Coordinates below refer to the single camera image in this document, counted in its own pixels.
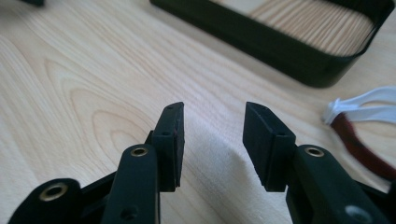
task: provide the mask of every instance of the wood grain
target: wood grain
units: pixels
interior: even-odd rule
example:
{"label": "wood grain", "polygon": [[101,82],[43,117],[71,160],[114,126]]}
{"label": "wood grain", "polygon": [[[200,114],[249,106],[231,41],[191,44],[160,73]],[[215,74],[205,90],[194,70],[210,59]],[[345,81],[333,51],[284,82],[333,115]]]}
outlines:
{"label": "wood grain", "polygon": [[364,15],[328,1],[215,1],[331,55],[359,53],[374,25]]}
{"label": "wood grain", "polygon": [[[185,103],[181,188],[162,194],[163,223],[290,223],[284,193],[266,193],[242,145],[246,101],[269,106],[297,144],[329,149],[352,177],[386,190],[320,121],[325,106],[396,85],[396,17],[345,77],[312,89],[146,0],[0,2],[0,223],[58,177],[81,186],[117,169],[163,108]],[[396,163],[396,127],[357,124]]]}

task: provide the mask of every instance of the wooden panel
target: wooden panel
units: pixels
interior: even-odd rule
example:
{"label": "wooden panel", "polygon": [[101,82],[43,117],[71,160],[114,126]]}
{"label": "wooden panel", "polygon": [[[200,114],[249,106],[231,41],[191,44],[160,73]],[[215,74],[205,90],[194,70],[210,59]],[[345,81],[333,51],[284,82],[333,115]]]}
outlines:
{"label": "wooden panel", "polygon": [[327,1],[214,1],[332,55],[359,52],[373,30],[364,15]]}

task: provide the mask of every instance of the light wood surface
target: light wood surface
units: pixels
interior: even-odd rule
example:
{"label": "light wood surface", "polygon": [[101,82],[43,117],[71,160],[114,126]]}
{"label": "light wood surface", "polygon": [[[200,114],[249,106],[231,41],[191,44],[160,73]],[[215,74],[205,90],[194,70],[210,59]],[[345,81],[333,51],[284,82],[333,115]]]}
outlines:
{"label": "light wood surface", "polygon": [[[312,89],[154,7],[148,0],[0,2],[0,223],[38,185],[86,186],[143,143],[163,108],[185,103],[181,188],[162,194],[163,223],[290,223],[284,193],[266,193],[242,144],[246,101],[269,106],[297,144],[325,147],[377,189],[320,120],[327,103],[396,85],[393,12],[331,88]],[[356,124],[396,164],[396,127]]]}

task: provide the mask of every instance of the brown strap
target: brown strap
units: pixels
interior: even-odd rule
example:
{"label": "brown strap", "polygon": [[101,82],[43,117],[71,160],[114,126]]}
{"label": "brown strap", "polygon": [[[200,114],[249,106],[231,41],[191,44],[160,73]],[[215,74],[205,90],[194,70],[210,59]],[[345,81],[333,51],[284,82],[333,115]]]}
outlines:
{"label": "brown strap", "polygon": [[362,165],[376,175],[388,180],[396,180],[396,169],[376,156],[361,142],[345,113],[339,114],[331,126],[343,141],[348,152]]}

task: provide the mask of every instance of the black plastic part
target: black plastic part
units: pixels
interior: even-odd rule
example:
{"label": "black plastic part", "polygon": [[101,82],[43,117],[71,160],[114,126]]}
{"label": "black plastic part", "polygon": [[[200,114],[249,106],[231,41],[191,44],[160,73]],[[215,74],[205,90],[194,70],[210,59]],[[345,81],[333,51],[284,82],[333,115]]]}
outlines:
{"label": "black plastic part", "polygon": [[[292,166],[301,184],[290,184],[288,188],[287,202],[294,223],[389,223],[326,149],[300,146],[294,153]],[[308,201],[295,197],[302,194]],[[310,203],[313,213],[299,207],[306,207],[304,203]]]}
{"label": "black plastic part", "polygon": [[44,0],[21,0],[22,2],[28,3],[28,4],[32,4],[35,5],[37,7],[42,7],[44,6]]}
{"label": "black plastic part", "polygon": [[394,9],[392,0],[329,0],[366,15],[374,24],[362,50],[351,56],[334,56],[307,46],[275,29],[209,0],[150,0],[181,19],[209,32],[275,69],[312,87],[329,87],[369,47]]}
{"label": "black plastic part", "polygon": [[[151,136],[153,131],[150,131],[145,144],[151,144]],[[79,223],[99,223],[102,219],[103,212],[108,200],[108,194],[114,182],[116,172],[107,175],[90,185],[83,188],[82,203],[84,210],[80,216]]]}
{"label": "black plastic part", "polygon": [[267,191],[285,191],[294,133],[267,107],[247,103],[243,143]]}
{"label": "black plastic part", "polygon": [[53,179],[34,189],[12,215],[10,224],[77,223],[81,189],[74,179]]}
{"label": "black plastic part", "polygon": [[158,153],[160,191],[173,192],[180,187],[184,153],[183,103],[167,106],[151,137]]}
{"label": "black plastic part", "polygon": [[101,223],[159,223],[156,149],[127,148],[120,160]]}
{"label": "black plastic part", "polygon": [[388,193],[359,182],[358,184],[371,201],[387,216],[388,220],[391,223],[396,223],[396,180],[390,184]]}

